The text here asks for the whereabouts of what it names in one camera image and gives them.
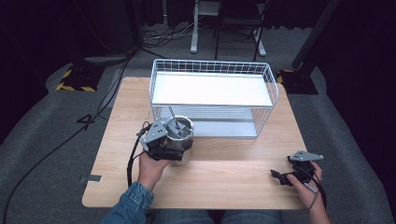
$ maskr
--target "denim jacket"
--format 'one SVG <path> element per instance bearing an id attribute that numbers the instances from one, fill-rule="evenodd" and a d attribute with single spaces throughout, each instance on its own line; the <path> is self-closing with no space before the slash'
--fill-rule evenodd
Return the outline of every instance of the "denim jacket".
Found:
<path id="1" fill-rule="evenodd" d="M 154 194 L 139 182 L 134 182 L 120 197 L 101 223 L 146 223 L 146 210 Z"/>

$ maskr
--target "person's right hand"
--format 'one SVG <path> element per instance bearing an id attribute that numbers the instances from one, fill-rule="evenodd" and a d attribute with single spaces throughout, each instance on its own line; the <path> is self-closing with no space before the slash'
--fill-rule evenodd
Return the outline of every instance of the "person's right hand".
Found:
<path id="1" fill-rule="evenodd" d="M 311 161 L 311 164 L 314 166 L 314 170 L 316 174 L 314 175 L 314 178 L 319 182 L 320 180 L 318 180 L 317 177 L 319 178 L 322 177 L 322 170 L 315 162 Z M 302 184 L 300 180 L 298 180 L 297 177 L 295 177 L 294 175 L 288 175 L 288 180 L 297 190 L 298 196 L 302 204 L 305 206 L 306 209 L 308 209 L 309 206 L 311 206 L 312 202 L 315 200 L 316 197 L 315 193 L 312 192 L 309 188 L 307 188 L 304 184 Z M 318 186 L 312 180 L 309 182 L 309 185 L 314 189 L 318 189 Z M 315 203 L 323 204 L 320 194 L 317 197 L 317 201 L 318 202 Z"/>
<path id="2" fill-rule="evenodd" d="M 315 174 L 314 178 L 320 183 L 320 180 L 317 178 L 322 178 L 322 170 L 320 167 L 311 161 L 311 164 L 314 166 Z M 301 203 L 305 206 L 305 209 L 308 210 L 309 219 L 311 224 L 315 223 L 332 223 L 327 215 L 326 209 L 323 204 L 323 200 L 320 192 L 318 191 L 318 197 L 316 198 L 316 193 L 312 192 L 311 189 L 307 188 L 304 184 L 300 182 L 294 175 L 288 175 L 288 180 L 297 190 L 298 196 L 300 198 Z M 314 181 L 310 181 L 309 185 L 314 189 L 318 189 L 317 184 Z"/>

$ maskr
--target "dark background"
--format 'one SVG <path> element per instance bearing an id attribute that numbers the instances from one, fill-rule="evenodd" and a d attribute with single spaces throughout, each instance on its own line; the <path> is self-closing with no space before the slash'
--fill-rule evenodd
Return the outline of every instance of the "dark background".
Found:
<path id="1" fill-rule="evenodd" d="M 0 143 L 26 111 L 47 94 L 45 82 L 54 71 L 66 63 L 81 62 L 82 57 L 138 46 L 141 22 L 152 25 L 163 18 L 161 0 L 140 1 L 144 3 L 139 5 L 141 14 L 135 13 L 134 1 L 84 0 L 78 1 L 79 9 L 73 1 L 58 2 L 0 3 Z M 168 23 L 191 21 L 191 14 L 178 9 L 192 8 L 191 2 L 167 1 L 168 12 L 172 12 Z M 313 27 L 329 1 L 292 2 L 276 1 L 268 13 L 267 27 Z M 340 1 L 304 59 L 304 64 L 312 69 L 317 66 L 325 76 L 327 93 L 384 184 L 393 214 L 395 11 L 395 1 L 390 0 Z M 112 50 L 104 48 L 98 37 Z"/>

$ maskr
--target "black cable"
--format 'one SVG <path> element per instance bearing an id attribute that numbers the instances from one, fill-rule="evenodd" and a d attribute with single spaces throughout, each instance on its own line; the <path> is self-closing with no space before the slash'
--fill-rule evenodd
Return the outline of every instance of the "black cable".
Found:
<path id="1" fill-rule="evenodd" d="M 192 29 L 192 26 L 193 26 L 193 23 L 189 24 L 185 28 L 179 28 L 178 30 L 176 30 L 176 28 L 174 27 L 173 31 L 169 34 L 166 33 L 169 29 L 166 29 L 161 35 L 158 35 L 157 32 L 155 32 L 155 31 L 146 31 L 147 33 L 154 32 L 155 35 L 149 35 L 146 37 L 146 42 L 144 43 L 144 47 L 146 47 L 146 48 L 162 47 L 162 46 L 168 44 L 169 42 L 171 42 L 172 40 L 179 40 L 179 39 L 184 38 L 187 35 L 192 35 L 192 33 L 183 35 L 183 33 L 185 31 Z M 156 44 L 148 43 L 149 39 L 150 40 L 157 39 L 157 43 Z"/>
<path id="2" fill-rule="evenodd" d="M 315 194 L 315 198 L 312 201 L 311 205 L 309 205 L 308 209 L 306 209 L 306 213 L 309 214 L 309 212 L 311 211 L 311 208 L 314 206 L 315 202 L 317 201 L 318 198 L 318 192 L 314 192 Z"/>
<path id="3" fill-rule="evenodd" d="M 102 99 L 101 103 L 99 104 L 99 106 L 96 109 L 96 113 L 98 114 L 98 116 L 102 119 L 107 119 L 102 117 L 100 114 L 102 113 L 103 110 L 105 110 L 105 108 L 110 104 L 111 100 L 115 97 L 118 88 L 120 87 L 120 83 L 121 83 L 121 78 L 122 75 L 124 73 L 125 67 L 126 65 L 129 63 L 129 61 L 131 61 L 133 55 L 129 55 L 127 60 L 124 62 L 124 64 L 121 66 L 120 71 L 119 71 L 119 76 L 117 77 L 116 81 L 113 83 L 113 85 L 111 86 L 110 90 L 107 92 L 107 95 Z M 107 98 L 107 96 L 111 93 L 112 89 L 114 88 L 114 86 L 116 86 L 115 90 L 113 91 L 113 93 L 111 94 L 110 99 L 106 102 L 105 105 L 102 105 L 103 102 L 105 101 L 105 99 Z"/>
<path id="4" fill-rule="evenodd" d="M 134 148 L 132 150 L 131 157 L 128 160 L 128 166 L 126 168 L 126 179 L 128 180 L 128 188 L 131 187 L 132 185 L 132 167 L 134 166 L 134 159 L 136 159 L 136 157 L 141 155 L 141 153 L 137 156 L 134 155 L 137 149 L 137 144 L 139 144 L 140 138 L 142 137 L 143 134 L 145 134 L 149 130 L 150 127 L 151 124 L 145 121 L 142 125 L 142 129 L 140 129 L 140 132 L 136 134 L 137 139 L 134 142 Z"/>
<path id="5" fill-rule="evenodd" d="M 317 176 L 317 174 L 316 174 L 316 173 L 314 173 L 314 176 L 316 176 L 316 177 L 317 177 L 317 180 L 318 180 L 319 184 L 321 184 L 321 181 L 320 181 L 320 179 L 319 179 L 319 177 Z"/>
<path id="6" fill-rule="evenodd" d="M 158 56 L 158 57 L 160 57 L 160 58 L 162 58 L 162 59 L 167 59 L 167 58 L 163 57 L 161 54 L 152 52 L 152 51 L 150 51 L 150 50 L 148 50 L 148 49 L 144 49 L 144 48 L 142 48 L 142 47 L 140 47 L 140 48 L 141 48 L 143 51 L 145 51 L 145 52 L 147 52 L 147 53 L 149 53 L 149 54 L 153 54 L 153 55 Z"/>
<path id="7" fill-rule="evenodd" d="M 128 51 L 117 51 L 117 50 L 114 50 L 114 49 L 108 47 L 105 43 L 103 43 L 103 41 L 99 38 L 99 36 L 96 34 L 96 32 L 92 29 L 90 23 L 88 22 L 87 17 L 84 15 L 84 12 L 82 11 L 81 7 L 79 7 L 79 5 L 78 5 L 78 3 L 76 2 L 76 0 L 73 0 L 73 2 L 74 2 L 74 4 L 76 5 L 76 7 L 77 7 L 79 13 L 81 14 L 82 18 L 83 18 L 84 21 L 87 23 L 88 28 L 90 28 L 90 30 L 91 30 L 93 36 L 94 36 L 95 39 L 102 45 L 102 47 L 104 47 L 105 49 L 107 49 L 107 50 L 109 50 L 109 51 L 111 51 L 111 52 L 113 52 L 113 53 L 121 53 L 121 54 L 129 53 L 129 51 L 131 51 L 131 50 L 134 49 L 134 48 L 132 48 L 131 50 L 128 50 Z"/>
<path id="8" fill-rule="evenodd" d="M 9 193 L 8 197 L 7 197 L 7 202 L 4 208 L 4 212 L 3 212 L 3 224 L 7 223 L 7 210 L 9 207 L 9 203 L 11 202 L 11 198 L 14 195 L 15 191 L 17 190 L 17 188 L 20 186 L 21 182 L 30 174 L 33 172 L 33 170 L 43 161 L 45 160 L 47 157 L 49 157 L 52 153 L 54 153 L 55 151 L 57 151 L 59 148 L 61 148 L 62 146 L 64 146 L 67 142 L 69 142 L 71 139 L 73 139 L 76 135 L 78 135 L 82 130 L 84 130 L 89 124 L 91 124 L 95 119 L 97 118 L 97 116 L 95 115 L 93 117 L 93 119 L 91 119 L 90 121 L 88 121 L 83 127 L 81 127 L 80 129 L 78 129 L 78 131 L 76 131 L 75 133 L 73 133 L 70 137 L 68 137 L 66 140 L 64 140 L 59 146 L 57 146 L 56 148 L 54 148 L 52 151 L 50 151 L 47 155 L 45 155 L 41 160 L 39 160 L 33 167 L 31 167 L 20 179 L 20 181 L 18 181 L 18 183 L 15 185 L 14 189 Z"/>
<path id="9" fill-rule="evenodd" d="M 134 157 L 134 160 L 135 160 L 136 158 L 138 158 L 140 155 L 142 155 L 143 153 L 146 153 L 146 151 L 142 151 L 142 152 L 140 152 L 139 154 L 137 154 L 137 156 Z"/>
<path id="10" fill-rule="evenodd" d="M 133 57 L 133 54 L 130 54 L 127 58 L 127 61 L 125 61 L 125 63 L 122 65 L 121 69 L 120 69 L 120 77 L 122 77 L 122 74 L 125 70 L 126 65 L 128 64 L 129 61 L 131 61 Z M 22 183 L 22 181 L 30 174 L 33 172 L 33 170 L 42 162 L 44 161 L 47 157 L 49 157 L 52 153 L 56 152 L 59 148 L 61 148 L 62 146 L 64 146 L 66 143 L 68 143 L 70 140 L 72 140 L 76 135 L 78 135 L 82 130 L 86 129 L 86 127 L 88 125 L 90 125 L 91 123 L 93 123 L 96 118 L 98 118 L 100 116 L 100 114 L 105 110 L 105 108 L 108 106 L 108 104 L 110 103 L 111 99 L 115 96 L 117 89 L 120 85 L 120 79 L 119 82 L 117 84 L 117 88 L 114 90 L 110 100 L 103 106 L 102 109 L 98 109 L 96 112 L 96 115 L 93 117 L 93 119 L 89 120 L 84 126 L 82 126 L 80 129 L 78 129 L 75 133 L 73 133 L 70 137 L 68 137 L 66 140 L 64 140 L 59 146 L 57 146 L 56 148 L 54 148 L 53 150 L 51 150 L 48 154 L 46 154 L 43 158 L 41 158 L 34 166 L 32 166 L 23 176 L 22 178 L 18 181 L 18 183 L 15 185 L 15 187 L 13 188 L 13 190 L 9 193 L 8 197 L 7 197 L 7 201 L 5 204 L 5 208 L 3 211 L 3 224 L 7 224 L 7 211 L 8 211 L 8 207 L 9 204 L 11 202 L 12 196 L 14 195 L 15 191 L 18 189 L 18 187 L 20 186 L 20 184 Z"/>
<path id="11" fill-rule="evenodd" d="M 143 33 L 143 39 L 152 38 L 158 35 L 157 31 L 155 30 L 142 31 L 142 33 Z"/>
<path id="12" fill-rule="evenodd" d="M 309 174 L 305 169 L 303 169 L 303 168 L 301 168 L 299 166 L 293 166 L 293 169 L 295 169 L 295 168 L 298 168 L 300 171 L 303 171 L 306 175 L 308 175 L 311 178 L 311 180 L 313 180 L 315 182 L 315 184 L 317 184 L 318 190 L 320 191 L 320 194 L 322 195 L 324 208 L 326 209 L 327 208 L 326 191 L 321 186 L 321 184 L 311 174 Z"/>

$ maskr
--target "wire basket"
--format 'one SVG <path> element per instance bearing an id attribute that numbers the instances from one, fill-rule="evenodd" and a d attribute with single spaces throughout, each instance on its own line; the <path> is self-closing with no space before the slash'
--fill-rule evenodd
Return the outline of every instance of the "wire basket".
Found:
<path id="1" fill-rule="evenodd" d="M 153 63 L 149 98 L 153 117 L 194 124 L 194 137 L 256 138 L 278 98 L 268 63 L 160 60 Z"/>

